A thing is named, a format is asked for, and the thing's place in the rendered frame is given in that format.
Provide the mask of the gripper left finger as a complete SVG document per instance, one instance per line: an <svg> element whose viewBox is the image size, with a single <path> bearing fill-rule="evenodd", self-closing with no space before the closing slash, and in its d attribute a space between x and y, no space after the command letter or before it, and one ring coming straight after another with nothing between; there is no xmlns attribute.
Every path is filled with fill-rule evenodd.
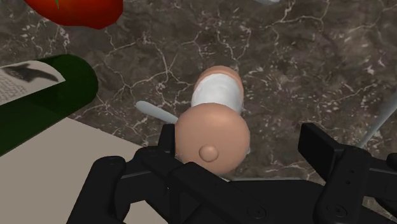
<svg viewBox="0 0 397 224"><path fill-rule="evenodd" d="M175 158L175 126L156 146L96 160L66 224L125 224L130 205L149 200L168 224L267 224L258 200L194 162Z"/></svg>

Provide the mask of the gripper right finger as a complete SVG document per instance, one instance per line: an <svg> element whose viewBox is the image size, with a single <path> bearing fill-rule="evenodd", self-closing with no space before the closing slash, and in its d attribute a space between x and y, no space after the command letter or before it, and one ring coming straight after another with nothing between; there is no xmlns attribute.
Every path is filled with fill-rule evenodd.
<svg viewBox="0 0 397 224"><path fill-rule="evenodd" d="M302 124L298 151L325 181L315 224L397 224L397 153L375 158L313 123Z"/></svg>

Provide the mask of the peach and white doll figure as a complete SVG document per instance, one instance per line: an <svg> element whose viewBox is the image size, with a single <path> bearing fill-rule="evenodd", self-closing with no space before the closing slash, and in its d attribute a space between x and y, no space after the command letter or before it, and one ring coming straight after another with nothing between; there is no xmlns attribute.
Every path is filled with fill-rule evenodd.
<svg viewBox="0 0 397 224"><path fill-rule="evenodd" d="M243 104L239 74L226 66L212 66L198 77L191 106L180 116L146 101L136 102L136 108L175 125L176 158L221 175L235 169L250 152L250 131L241 117Z"/></svg>

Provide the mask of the green bottle with white label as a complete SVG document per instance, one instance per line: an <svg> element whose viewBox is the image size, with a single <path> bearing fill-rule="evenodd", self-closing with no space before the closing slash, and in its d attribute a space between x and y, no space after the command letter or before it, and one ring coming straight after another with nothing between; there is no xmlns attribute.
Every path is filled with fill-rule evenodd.
<svg viewBox="0 0 397 224"><path fill-rule="evenodd" d="M0 157L92 102L98 86L70 54L0 67Z"/></svg>

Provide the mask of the red tomato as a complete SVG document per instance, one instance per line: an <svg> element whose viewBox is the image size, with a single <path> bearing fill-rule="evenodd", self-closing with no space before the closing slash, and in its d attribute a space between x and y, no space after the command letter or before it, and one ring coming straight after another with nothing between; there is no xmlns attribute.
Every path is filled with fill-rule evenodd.
<svg viewBox="0 0 397 224"><path fill-rule="evenodd" d="M36 13L59 25L103 29L123 13L123 0L24 0Z"/></svg>

